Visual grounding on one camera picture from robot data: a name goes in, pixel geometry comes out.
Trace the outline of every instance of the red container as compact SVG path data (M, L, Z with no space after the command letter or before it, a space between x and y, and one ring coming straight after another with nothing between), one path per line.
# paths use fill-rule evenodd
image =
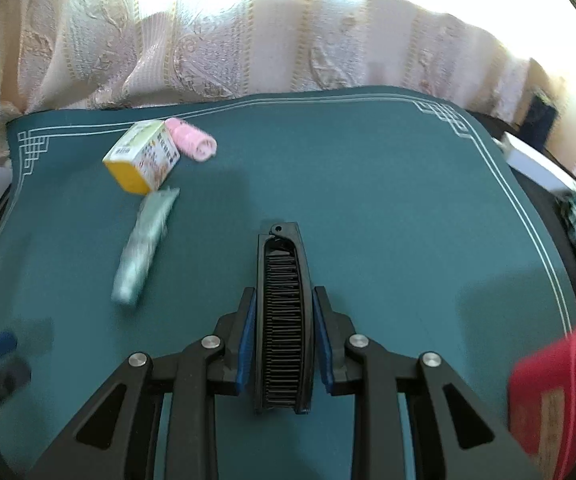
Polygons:
M508 414L510 432L543 478L562 480L576 462L576 329L516 364Z

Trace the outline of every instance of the comb teeth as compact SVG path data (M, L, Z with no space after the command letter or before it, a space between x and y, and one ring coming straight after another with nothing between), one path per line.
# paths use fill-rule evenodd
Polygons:
M303 346L302 294L294 248L266 253L264 270L264 404L292 408Z

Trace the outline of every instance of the white border line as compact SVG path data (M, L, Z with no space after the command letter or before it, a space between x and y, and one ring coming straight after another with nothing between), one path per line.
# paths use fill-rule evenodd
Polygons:
M564 294L563 294L563 291L561 288L561 283L559 283L557 273L554 269L554 266L552 265L552 261L550 260L550 257L548 256L548 252L546 251L542 240L540 239L540 237L539 237L534 225L532 224L532 221L530 220L530 217L528 216L526 210L524 209L522 204L519 202L519 199L517 198L516 194L514 193L512 187L510 186L510 184L508 184L508 181L504 178L503 174L499 170L497 164L495 163L494 158L490 155L490 152L488 151L484 142L482 142L481 137L479 137L479 134L477 133L475 128L473 128L473 126L470 124L470 122L463 115L461 115L459 112L455 111L451 106L439 103L437 101L424 99L421 97L414 98L414 97L407 96L404 94L394 94L394 93L393 94L391 94L391 93L386 93L386 94L365 93L364 94L363 93L363 94L355 94L355 95L351 95L351 96L341 95L341 96L320 96L320 97L306 97L306 96L304 96L304 97L283 97L283 98L252 98L252 99L248 99L244 102L235 102L235 103L230 102L230 103L226 103L223 105L212 106L211 108L208 108L207 110L198 110L195 112L186 112L183 114L179 114L178 117L180 117L180 118L200 117L200 116L209 115L209 114L222 112L222 111L227 111L227 110L231 110L231 109L235 109L235 108L243 108L243 107L248 107L248 106L252 106L252 105L263 105L263 104L315 104L315 103L320 103L320 102L339 103L339 102L363 102L363 101L411 102L411 103L417 105L418 110L420 110L422 113L433 113L441 121L449 123L457 136L472 140L473 144L475 145L476 149L479 152L479 155L481 155L482 159L484 160L484 162L488 166L488 169L490 170L491 174L495 177L495 180L497 180L497 183L500 185L500 187L502 188L502 190L504 191L504 193L508 197L508 200L510 201L511 205L513 205L514 210L516 211L520 220L524 224L524 227L526 228L526 231L530 237L530 240L532 240L532 243L534 244L535 248L537 249L537 253L540 256L540 259L542 260L542 264L544 266L544 269L546 270L546 274L548 275L550 285L552 287L553 293L555 295L555 299L556 299L557 304L558 304L559 315L561 316L561 322L562 322L562 325L564 328L564 334L567 336L568 332L572 331L572 325L570 322L570 314L568 312L568 307L566 305L566 299L564 297ZM428 110L422 109L422 107L419 106L419 103L429 104L429 105L431 105L431 107ZM442 116L440 116L440 113L436 110L436 108L439 108L439 111L442 113L443 117L447 117L447 118L442 118ZM474 134L474 137L471 133L460 133L457 130L457 128L455 127L455 124L458 121L455 120L454 116L459 117L459 119L462 120L463 123L468 124L468 127L470 128L471 132ZM155 119L165 119L167 117L169 117L169 116L167 115L167 116L163 116L163 117L157 117ZM43 139L47 140L51 137L79 137L79 136L101 135L101 134L108 134L108 133L116 133L116 132L125 131L132 124L133 124L133 121L124 122L124 123L79 124L79 125L69 124L69 125L64 125L64 126L43 126L41 128L32 128L31 130L28 130L26 132L19 132L18 135L29 134L28 137L25 138L25 142L28 142L28 140L30 140L30 139L38 139L38 138L43 138ZM96 132L74 132L71 134L70 133L59 133L59 134L37 135L37 136L33 135L35 132L44 132L44 131L49 131L49 130L66 130L66 129L72 129L72 128L78 128L78 129L107 128L107 127L111 127L111 126L124 126L124 128L119 128L119 129L116 128L113 130L103 130L103 131L96 131ZM19 163L18 163L17 185L15 186L15 194L14 194L14 197L13 197L11 203L10 203L10 206L7 208L7 211L4 215L3 220L0 223L0 233L3 230L6 222L8 221L8 218L10 217L12 210L14 209L14 207L17 203L20 192L21 192L23 185L24 185L25 177L30 176L30 174L32 174L32 168L31 168L30 173L24 173L24 168L22 166L23 160L24 160L24 157L22 154L22 148L23 148L23 145L20 144L18 147Z

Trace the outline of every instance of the yellow and white box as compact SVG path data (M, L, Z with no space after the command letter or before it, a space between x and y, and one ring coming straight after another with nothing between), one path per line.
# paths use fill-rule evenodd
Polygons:
M164 121L133 124L103 159L119 185L130 193L156 191L179 160Z

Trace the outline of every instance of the hole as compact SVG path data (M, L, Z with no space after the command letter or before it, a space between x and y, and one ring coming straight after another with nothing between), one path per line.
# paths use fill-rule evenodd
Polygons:
M113 441L114 427L117 425L119 411L122 408L127 387L125 384L118 384L112 392L104 399L104 402L97 408L79 430L76 436L78 442L97 447L98 449L108 449Z
M448 402L459 447L471 449L493 441L494 435L490 428L481 420L481 417L463 398L457 388L452 384L444 386L444 395Z

